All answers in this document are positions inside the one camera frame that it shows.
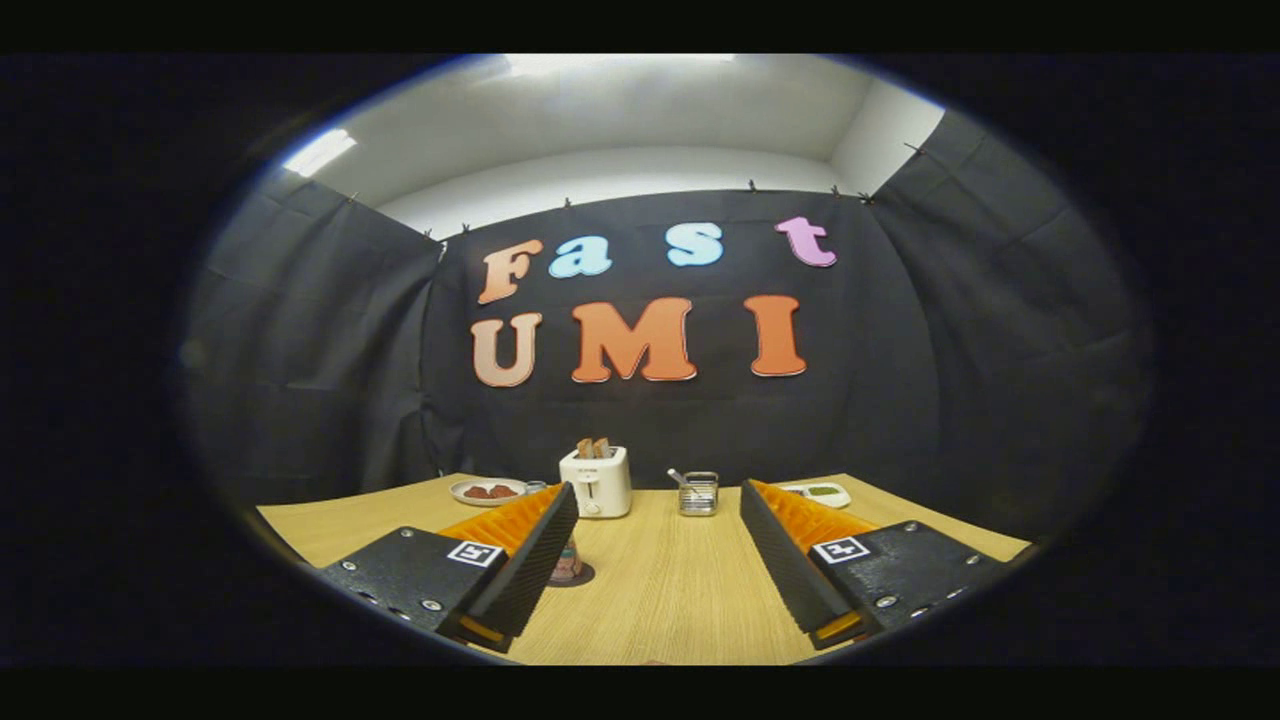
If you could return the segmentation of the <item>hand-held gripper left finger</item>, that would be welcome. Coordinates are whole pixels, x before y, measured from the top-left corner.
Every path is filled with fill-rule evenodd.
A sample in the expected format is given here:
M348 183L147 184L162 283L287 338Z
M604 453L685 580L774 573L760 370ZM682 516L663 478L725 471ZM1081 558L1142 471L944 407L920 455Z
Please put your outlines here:
M506 652L577 520L573 487L557 484L442 530L397 528L317 575L416 632Z

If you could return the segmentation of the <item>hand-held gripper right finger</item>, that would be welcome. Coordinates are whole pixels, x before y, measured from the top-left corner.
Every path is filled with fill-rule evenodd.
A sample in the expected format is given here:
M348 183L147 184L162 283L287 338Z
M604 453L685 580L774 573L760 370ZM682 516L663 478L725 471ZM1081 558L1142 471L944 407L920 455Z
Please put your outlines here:
M815 650L914 625L1004 571L996 557L923 521L873 527L759 480L742 484L740 516Z

